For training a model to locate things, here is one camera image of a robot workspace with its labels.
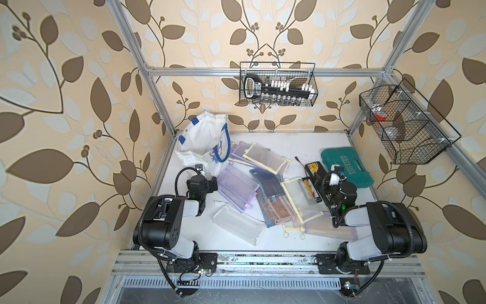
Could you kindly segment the purple mesh pencil pouch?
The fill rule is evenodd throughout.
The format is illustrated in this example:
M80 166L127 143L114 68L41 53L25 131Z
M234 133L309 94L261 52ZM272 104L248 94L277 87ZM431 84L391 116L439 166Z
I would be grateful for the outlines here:
M218 192L240 212L252 209L251 202L260 185L233 165L228 165L217 177Z

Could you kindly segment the white canvas tote bag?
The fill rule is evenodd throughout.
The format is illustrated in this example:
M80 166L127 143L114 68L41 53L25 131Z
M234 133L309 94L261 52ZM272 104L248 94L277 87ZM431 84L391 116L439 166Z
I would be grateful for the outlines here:
M184 166L201 165L206 177L216 177L230 152L229 116L205 111L191 119L178 136L175 154Z

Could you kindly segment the clear white pencil pouch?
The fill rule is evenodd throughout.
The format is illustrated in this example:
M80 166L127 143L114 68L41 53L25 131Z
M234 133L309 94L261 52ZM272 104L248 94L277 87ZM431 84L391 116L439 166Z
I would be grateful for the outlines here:
M264 230L267 228L264 222L241 213L229 203L226 203L217 211L213 216L213 222L226 232L253 246L259 243Z

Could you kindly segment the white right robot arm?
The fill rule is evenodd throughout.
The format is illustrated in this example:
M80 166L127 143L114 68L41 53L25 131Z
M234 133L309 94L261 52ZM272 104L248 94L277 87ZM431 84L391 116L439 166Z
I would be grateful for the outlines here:
M402 203L372 201L357 205L357 187L340 169L328 172L318 187L329 209L333 228L368 227L371 234L339 245L335 257L323 264L328 271L350 274L370 262L407 258L425 253L428 242L423 229Z

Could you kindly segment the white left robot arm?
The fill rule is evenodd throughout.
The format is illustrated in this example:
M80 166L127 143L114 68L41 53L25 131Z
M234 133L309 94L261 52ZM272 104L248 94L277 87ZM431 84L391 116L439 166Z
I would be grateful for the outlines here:
M150 197L134 229L135 248L144 249L173 267L176 273L216 271L218 255L201 253L196 241L182 235L182 220L199 217L206 197L218 190L217 178L196 174L187 180L187 194Z

